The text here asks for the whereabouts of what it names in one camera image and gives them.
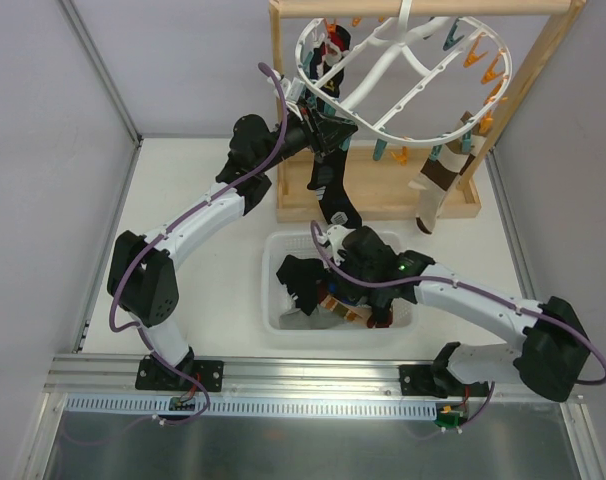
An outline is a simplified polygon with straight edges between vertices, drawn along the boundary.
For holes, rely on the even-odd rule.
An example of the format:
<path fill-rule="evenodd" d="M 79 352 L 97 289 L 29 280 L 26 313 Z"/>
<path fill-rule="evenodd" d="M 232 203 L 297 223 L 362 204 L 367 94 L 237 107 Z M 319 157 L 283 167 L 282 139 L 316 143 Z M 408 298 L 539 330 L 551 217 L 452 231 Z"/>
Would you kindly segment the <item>teal clothes peg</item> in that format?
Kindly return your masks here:
<path fill-rule="evenodd" d="M 350 148 L 350 143 L 352 140 L 352 136 L 347 137 L 338 147 L 339 150 L 343 152 L 348 152 Z"/>

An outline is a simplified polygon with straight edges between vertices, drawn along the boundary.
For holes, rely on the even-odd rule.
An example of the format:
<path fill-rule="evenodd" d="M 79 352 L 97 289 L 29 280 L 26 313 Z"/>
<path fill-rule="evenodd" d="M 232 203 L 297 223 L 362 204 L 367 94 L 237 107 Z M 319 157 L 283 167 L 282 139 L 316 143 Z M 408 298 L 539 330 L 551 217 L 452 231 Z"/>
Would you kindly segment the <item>black blue sport sock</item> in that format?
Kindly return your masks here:
<path fill-rule="evenodd" d="M 312 176 L 307 189 L 315 193 L 327 224 L 356 229 L 362 225 L 362 217 L 351 202 L 344 186 L 348 152 L 337 148 L 324 157 L 315 154 Z"/>

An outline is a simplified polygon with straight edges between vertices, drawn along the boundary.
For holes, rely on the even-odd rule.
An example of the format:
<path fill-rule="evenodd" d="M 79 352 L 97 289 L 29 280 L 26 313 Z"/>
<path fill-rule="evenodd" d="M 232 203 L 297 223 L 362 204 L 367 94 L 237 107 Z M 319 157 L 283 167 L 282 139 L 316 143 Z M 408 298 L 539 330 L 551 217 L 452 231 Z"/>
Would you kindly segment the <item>brown cream striped sock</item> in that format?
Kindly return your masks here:
<path fill-rule="evenodd" d="M 480 126 L 462 137 L 442 146 L 436 160 L 427 159 L 408 187 L 419 192 L 415 214 L 417 227 L 424 234 L 432 234 L 447 196 L 460 182 L 483 146 L 485 136 Z"/>

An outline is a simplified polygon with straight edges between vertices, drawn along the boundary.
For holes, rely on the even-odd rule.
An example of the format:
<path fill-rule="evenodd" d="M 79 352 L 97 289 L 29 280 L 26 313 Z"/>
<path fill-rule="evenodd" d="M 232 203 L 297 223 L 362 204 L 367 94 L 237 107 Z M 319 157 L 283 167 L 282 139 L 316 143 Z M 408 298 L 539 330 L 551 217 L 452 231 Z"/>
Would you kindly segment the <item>white round clip hanger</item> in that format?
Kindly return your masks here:
<path fill-rule="evenodd" d="M 294 50 L 296 76 L 330 113 L 354 121 L 360 132 L 392 145 L 428 148 L 480 133 L 507 101 L 512 55 L 503 38 L 472 17 L 418 19 L 402 13 L 356 33 L 349 53 L 318 80 L 309 78 L 312 50 L 337 26 L 311 20 Z M 340 96 L 321 87 L 344 70 Z"/>

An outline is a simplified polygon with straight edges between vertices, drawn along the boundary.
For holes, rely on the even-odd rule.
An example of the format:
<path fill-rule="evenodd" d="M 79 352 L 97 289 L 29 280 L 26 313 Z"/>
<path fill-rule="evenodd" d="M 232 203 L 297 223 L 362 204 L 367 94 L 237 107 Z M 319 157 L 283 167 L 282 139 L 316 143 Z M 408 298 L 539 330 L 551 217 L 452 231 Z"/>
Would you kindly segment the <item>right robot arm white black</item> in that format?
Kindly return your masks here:
<path fill-rule="evenodd" d="M 336 294 L 364 300 L 382 324 L 396 299 L 450 313 L 500 338 L 492 345 L 447 343 L 428 370 L 410 377 L 423 395 L 445 398 L 487 382 L 522 383 L 564 402 L 579 382 L 590 351 L 571 304 L 511 297 L 476 286 L 431 257 L 396 252 L 371 228 L 330 227 L 323 243 L 332 255 Z"/>

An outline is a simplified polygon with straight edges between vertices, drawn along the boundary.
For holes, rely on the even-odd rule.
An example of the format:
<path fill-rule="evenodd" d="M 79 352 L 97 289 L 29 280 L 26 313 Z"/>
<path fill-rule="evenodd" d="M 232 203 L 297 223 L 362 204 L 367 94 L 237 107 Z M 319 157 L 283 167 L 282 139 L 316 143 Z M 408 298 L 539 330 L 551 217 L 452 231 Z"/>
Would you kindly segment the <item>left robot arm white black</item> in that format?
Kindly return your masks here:
<path fill-rule="evenodd" d="M 245 115 L 233 127 L 223 169 L 193 206 L 144 235 L 126 230 L 117 237 L 107 281 L 108 321 L 118 333 L 116 313 L 127 312 L 128 327 L 147 346 L 142 389 L 198 390 L 202 384 L 194 352 L 171 318 L 182 263 L 263 200 L 271 187 L 268 170 L 305 149 L 321 157 L 332 154 L 357 130 L 354 121 L 305 104 L 288 112 L 276 130 L 259 115 Z"/>

